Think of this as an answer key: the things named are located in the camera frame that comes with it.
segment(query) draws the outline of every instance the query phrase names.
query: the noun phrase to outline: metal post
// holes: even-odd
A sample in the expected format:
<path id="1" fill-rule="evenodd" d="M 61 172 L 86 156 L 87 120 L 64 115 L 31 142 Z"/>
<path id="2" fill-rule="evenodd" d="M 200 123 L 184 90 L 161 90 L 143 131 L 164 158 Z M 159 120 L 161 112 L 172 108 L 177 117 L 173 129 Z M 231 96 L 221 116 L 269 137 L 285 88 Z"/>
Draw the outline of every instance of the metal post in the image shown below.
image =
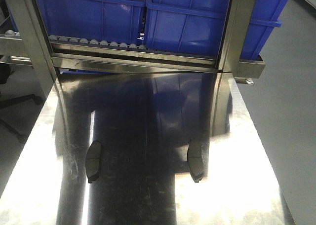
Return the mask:
<path id="1" fill-rule="evenodd" d="M 256 0 L 230 0 L 216 67 L 238 76 L 238 62 Z"/>
<path id="2" fill-rule="evenodd" d="M 52 48 L 36 0 L 6 0 L 45 96 L 56 79 Z"/>
<path id="3" fill-rule="evenodd" d="M 230 109 L 230 79 L 234 79 L 231 73 L 218 73 L 216 75 L 211 104 L 211 136 L 222 135 L 229 131 L 227 117 Z"/>

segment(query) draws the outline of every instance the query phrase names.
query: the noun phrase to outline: stainless steel table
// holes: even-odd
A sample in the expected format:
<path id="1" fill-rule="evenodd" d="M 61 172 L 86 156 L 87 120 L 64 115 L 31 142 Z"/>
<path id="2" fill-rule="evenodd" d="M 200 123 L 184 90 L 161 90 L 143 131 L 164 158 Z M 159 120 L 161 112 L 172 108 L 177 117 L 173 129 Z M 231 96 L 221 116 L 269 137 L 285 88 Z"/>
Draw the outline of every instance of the stainless steel table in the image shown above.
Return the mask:
<path id="1" fill-rule="evenodd" d="M 100 175 L 89 184 L 93 141 Z M 187 162 L 193 144 L 199 183 Z M 0 198 L 0 225 L 290 221 L 231 74 L 62 75 Z"/>

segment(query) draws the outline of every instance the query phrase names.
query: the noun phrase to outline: black chair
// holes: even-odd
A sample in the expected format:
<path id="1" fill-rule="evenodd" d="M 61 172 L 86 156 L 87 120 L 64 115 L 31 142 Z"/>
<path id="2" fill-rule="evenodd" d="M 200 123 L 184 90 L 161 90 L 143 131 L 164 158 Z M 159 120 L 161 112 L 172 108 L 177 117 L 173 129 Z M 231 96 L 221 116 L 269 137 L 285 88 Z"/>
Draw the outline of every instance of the black chair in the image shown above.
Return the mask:
<path id="1" fill-rule="evenodd" d="M 0 63 L 0 84 L 5 84 L 10 74 L 11 74 L 10 65 Z M 0 109 L 7 108 L 7 107 L 19 104 L 21 102 L 24 102 L 30 99 L 32 99 L 36 105 L 41 105 L 43 103 L 43 100 L 41 97 L 36 96 L 35 94 L 29 94 L 29 95 L 25 95 L 25 96 L 21 96 L 17 98 L 1 100 Z M 21 144 L 24 144 L 26 142 L 28 138 L 27 135 L 20 134 L 17 130 L 15 130 L 12 126 L 10 126 L 8 123 L 3 121 L 1 118 L 0 118 L 0 125 L 4 126 L 11 134 L 15 135 Z"/>

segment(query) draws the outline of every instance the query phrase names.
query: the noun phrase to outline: gray floor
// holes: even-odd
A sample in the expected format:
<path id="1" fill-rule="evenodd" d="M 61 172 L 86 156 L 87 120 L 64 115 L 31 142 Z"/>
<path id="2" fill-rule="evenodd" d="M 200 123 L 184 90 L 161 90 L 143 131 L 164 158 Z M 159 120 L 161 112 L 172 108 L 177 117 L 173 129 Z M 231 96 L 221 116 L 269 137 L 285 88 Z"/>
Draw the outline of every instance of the gray floor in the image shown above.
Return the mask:
<path id="1" fill-rule="evenodd" d="M 316 10 L 290 0 L 280 19 L 262 76 L 239 88 L 296 225 L 315 225 Z"/>
<path id="2" fill-rule="evenodd" d="M 267 66 L 254 86 L 240 85 L 249 112 L 297 225 L 316 221 L 316 11 L 290 0 L 261 55 Z M 2 99 L 36 93 L 29 67 L 16 67 Z M 0 110 L 20 133 L 29 134 L 41 107 L 28 101 Z M 0 194 L 23 148 L 0 126 Z"/>

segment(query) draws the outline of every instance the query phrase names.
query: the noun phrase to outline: chair leg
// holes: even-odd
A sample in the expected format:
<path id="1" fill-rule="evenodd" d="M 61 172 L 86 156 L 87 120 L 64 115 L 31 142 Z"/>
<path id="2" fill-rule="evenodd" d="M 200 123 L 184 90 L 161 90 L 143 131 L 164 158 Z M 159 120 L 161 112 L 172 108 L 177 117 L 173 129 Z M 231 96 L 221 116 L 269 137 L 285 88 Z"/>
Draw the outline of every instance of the chair leg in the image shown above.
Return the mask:
<path id="1" fill-rule="evenodd" d="M 10 126 L 8 123 L 4 122 L 1 119 L 0 119 L 0 125 L 3 125 L 11 134 L 15 135 L 16 138 L 18 139 L 19 143 L 21 143 L 21 144 L 25 144 L 26 143 L 26 140 L 28 138 L 26 135 L 20 134 L 12 126 Z"/>
<path id="2" fill-rule="evenodd" d="M 0 84 L 5 84 L 11 73 L 12 69 L 9 64 L 0 63 Z"/>
<path id="3" fill-rule="evenodd" d="M 29 94 L 17 98 L 11 98 L 7 100 L 0 101 L 0 109 L 7 108 L 16 104 L 19 104 L 21 102 L 27 101 L 29 99 L 33 99 L 36 105 L 40 105 L 43 103 L 43 100 L 39 96 L 35 96 L 35 94 Z"/>

